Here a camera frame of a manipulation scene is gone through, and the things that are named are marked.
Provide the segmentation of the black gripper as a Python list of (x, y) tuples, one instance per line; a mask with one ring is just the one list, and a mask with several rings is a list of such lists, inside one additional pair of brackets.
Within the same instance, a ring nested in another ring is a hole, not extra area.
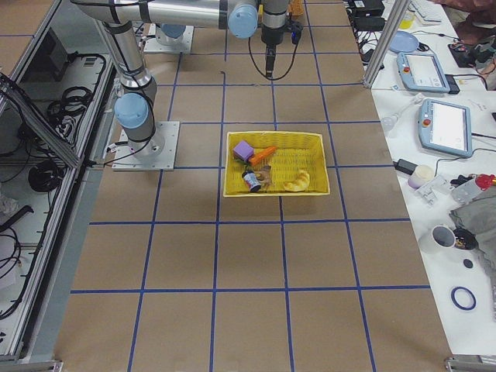
[(276, 59), (276, 47), (281, 44), (287, 31), (286, 13), (264, 13), (262, 15), (261, 39), (266, 45), (265, 50), (265, 76), (272, 77)]

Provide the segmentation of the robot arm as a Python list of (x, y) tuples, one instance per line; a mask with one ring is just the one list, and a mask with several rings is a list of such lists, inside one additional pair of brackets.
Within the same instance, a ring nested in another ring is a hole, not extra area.
[(150, 26), (154, 53), (190, 52), (188, 32), (195, 27), (229, 30), (239, 39), (261, 29), (269, 78), (277, 45), (290, 25), (287, 1), (76, 1), (75, 5), (96, 21), (124, 92), (142, 95), (148, 105), (153, 104), (157, 84), (144, 62), (146, 48), (138, 43), (137, 23)]
[(156, 38), (163, 45), (177, 43), (182, 40), (185, 30), (185, 25), (156, 24)]

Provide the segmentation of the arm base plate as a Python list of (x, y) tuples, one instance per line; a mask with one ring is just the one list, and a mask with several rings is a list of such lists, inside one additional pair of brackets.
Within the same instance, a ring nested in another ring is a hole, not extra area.
[(121, 130), (119, 140), (126, 142), (118, 146), (115, 152), (117, 161), (111, 163), (115, 171), (172, 171), (177, 153), (180, 131), (178, 121), (160, 121), (155, 123), (155, 133), (149, 142), (129, 142)]
[(193, 26), (186, 26), (184, 32), (178, 37), (168, 36), (156, 24), (151, 24), (146, 36), (142, 38), (143, 52), (148, 54), (179, 54), (191, 52)]

